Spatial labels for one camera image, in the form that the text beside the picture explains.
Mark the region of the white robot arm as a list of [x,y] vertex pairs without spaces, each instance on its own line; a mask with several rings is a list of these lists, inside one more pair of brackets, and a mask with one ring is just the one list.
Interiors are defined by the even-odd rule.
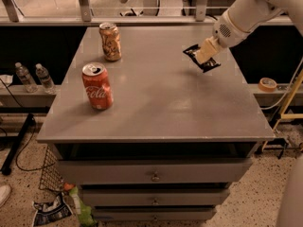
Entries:
[[203,64],[223,49],[240,44],[260,24],[283,12],[303,35],[303,0],[236,0],[214,24],[213,35],[194,53],[196,62]]

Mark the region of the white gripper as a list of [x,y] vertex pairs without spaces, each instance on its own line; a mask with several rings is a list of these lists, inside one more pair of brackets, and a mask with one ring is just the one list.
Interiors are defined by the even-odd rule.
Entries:
[[245,12],[226,10],[213,27],[215,38],[205,39],[196,52],[197,62],[205,63],[223,48],[233,47],[244,41],[251,33],[252,25],[252,19]]

